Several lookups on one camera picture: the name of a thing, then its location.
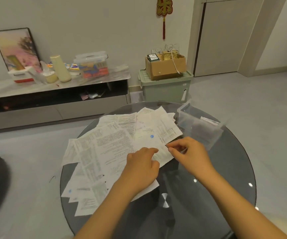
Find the door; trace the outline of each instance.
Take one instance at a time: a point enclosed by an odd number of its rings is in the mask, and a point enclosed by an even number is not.
[[[263,0],[204,4],[194,76],[236,72]]]

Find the clear plastic container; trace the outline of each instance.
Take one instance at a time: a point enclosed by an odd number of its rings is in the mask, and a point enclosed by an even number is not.
[[[86,79],[109,75],[106,52],[85,53],[75,56],[74,63],[79,67],[82,76]]]
[[[223,133],[226,124],[193,106],[193,100],[178,108],[178,126],[183,128],[184,136],[201,142],[206,150],[210,150]]]

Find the plastic storage box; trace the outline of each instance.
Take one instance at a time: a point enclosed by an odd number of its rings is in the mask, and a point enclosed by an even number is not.
[[[139,71],[138,79],[145,101],[172,101],[184,103],[187,100],[191,79],[190,72],[184,72],[180,78],[151,80],[146,70]]]
[[[178,126],[184,128],[184,136],[201,142],[209,151],[223,133],[225,123],[219,122],[207,113],[193,107],[193,100],[178,108]]]
[[[79,67],[79,70],[84,78],[92,78],[98,76],[109,75],[106,59],[106,52],[85,53],[75,56],[74,63]]]

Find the picture frame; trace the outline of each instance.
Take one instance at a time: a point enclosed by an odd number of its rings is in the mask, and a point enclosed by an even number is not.
[[[40,57],[29,28],[0,30],[0,53],[8,71],[16,69],[14,59],[7,57],[16,56],[24,66],[33,66],[41,72]]]

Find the left hand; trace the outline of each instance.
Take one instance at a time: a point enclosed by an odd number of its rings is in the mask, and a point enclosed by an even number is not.
[[[158,151],[156,148],[141,148],[128,154],[127,164],[117,181],[118,185],[129,189],[133,197],[151,185],[159,173],[159,162],[151,160]]]

